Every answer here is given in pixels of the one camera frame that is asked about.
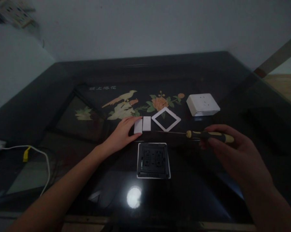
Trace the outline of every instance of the bird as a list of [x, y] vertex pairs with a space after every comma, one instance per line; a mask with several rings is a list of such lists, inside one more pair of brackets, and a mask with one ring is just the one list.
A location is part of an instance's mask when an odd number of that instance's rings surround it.
[[135, 92], [137, 92], [137, 91], [130, 90], [128, 93], [122, 94], [121, 96], [113, 99], [111, 102], [105, 104], [103, 107], [106, 107], [108, 105], [114, 105], [115, 103], [119, 102], [120, 100], [127, 101], [127, 99], [131, 98]]

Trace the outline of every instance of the screwdriver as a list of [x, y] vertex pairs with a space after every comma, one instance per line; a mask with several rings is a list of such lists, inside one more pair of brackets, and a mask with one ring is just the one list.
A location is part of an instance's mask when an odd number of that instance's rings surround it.
[[187, 138], [193, 138], [196, 139], [204, 139], [207, 140], [208, 138], [215, 138], [219, 141], [222, 141], [224, 143], [232, 143], [234, 142], [234, 138], [231, 135], [223, 134], [220, 132], [198, 132], [198, 131], [186, 131], [186, 133], [181, 133], [181, 132], [169, 132], [169, 131], [157, 131], [157, 132], [162, 132], [162, 133], [172, 133], [172, 134], [185, 134]]

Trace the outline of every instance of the wrist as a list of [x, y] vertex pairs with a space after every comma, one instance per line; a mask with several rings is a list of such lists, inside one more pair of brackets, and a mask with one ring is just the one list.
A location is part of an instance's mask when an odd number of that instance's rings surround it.
[[112, 148], [108, 146], [105, 142], [97, 145], [92, 152], [98, 154], [103, 159], [106, 159], [108, 156], [113, 154]]
[[241, 191], [243, 195], [249, 195], [254, 197], [273, 197], [276, 196], [278, 190], [274, 186], [274, 184], [265, 185], [262, 187], [258, 186], [241, 186]]

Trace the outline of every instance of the hand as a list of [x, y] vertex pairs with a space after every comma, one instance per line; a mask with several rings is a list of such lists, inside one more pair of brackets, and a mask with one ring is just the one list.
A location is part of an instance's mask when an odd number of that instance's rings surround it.
[[268, 191], [274, 188], [272, 177], [254, 143], [245, 135], [227, 125], [211, 125], [206, 131], [218, 131], [235, 138], [231, 146], [214, 138], [208, 139], [217, 158], [229, 175], [243, 189]]
[[113, 133], [107, 138], [107, 140], [101, 144], [104, 148], [104, 152], [109, 156], [118, 150], [124, 148], [127, 144], [131, 143], [132, 141], [136, 140], [142, 133], [137, 133], [132, 136], [128, 136], [128, 132], [133, 124], [139, 119], [140, 117], [127, 117], [123, 118], [122, 121], [117, 125], [116, 129]]

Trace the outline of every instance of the cable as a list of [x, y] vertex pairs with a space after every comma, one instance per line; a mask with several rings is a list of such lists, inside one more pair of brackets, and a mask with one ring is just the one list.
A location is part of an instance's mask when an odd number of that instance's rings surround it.
[[40, 194], [40, 196], [42, 196], [42, 194], [44, 193], [46, 187], [48, 186], [48, 184], [49, 184], [49, 182], [50, 182], [51, 172], [50, 172], [50, 162], [49, 162], [49, 157], [48, 157], [48, 155], [47, 155], [45, 152], [40, 151], [40, 150], [38, 150], [37, 148], [35, 148], [35, 147], [33, 147], [33, 146], [30, 146], [30, 145], [14, 146], [14, 147], [9, 147], [9, 148], [4, 148], [4, 147], [3, 147], [3, 148], [1, 148], [1, 149], [2, 149], [2, 150], [10, 150], [10, 149], [13, 149], [13, 148], [19, 148], [19, 147], [30, 147], [30, 148], [34, 149], [35, 151], [37, 151], [37, 152], [43, 154], [43, 155], [45, 156], [45, 158], [46, 158], [46, 164], [47, 164], [47, 166], [48, 166], [48, 181], [46, 182], [45, 187], [44, 187], [44, 189], [42, 190], [42, 192], [41, 192], [41, 194]]

